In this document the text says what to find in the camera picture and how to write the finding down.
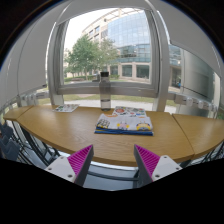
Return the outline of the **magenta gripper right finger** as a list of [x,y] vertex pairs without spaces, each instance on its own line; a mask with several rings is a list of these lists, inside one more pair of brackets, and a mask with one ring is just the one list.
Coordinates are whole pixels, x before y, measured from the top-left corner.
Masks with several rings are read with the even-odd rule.
[[148,185],[181,170],[181,167],[168,155],[158,156],[139,145],[134,145],[134,156],[139,171],[139,187]]

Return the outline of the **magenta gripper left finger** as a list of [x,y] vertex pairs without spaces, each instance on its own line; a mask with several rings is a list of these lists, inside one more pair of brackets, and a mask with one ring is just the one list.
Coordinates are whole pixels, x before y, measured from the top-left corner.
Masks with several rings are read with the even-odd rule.
[[58,157],[46,168],[46,171],[82,186],[85,182],[93,155],[93,146],[89,145],[68,157]]

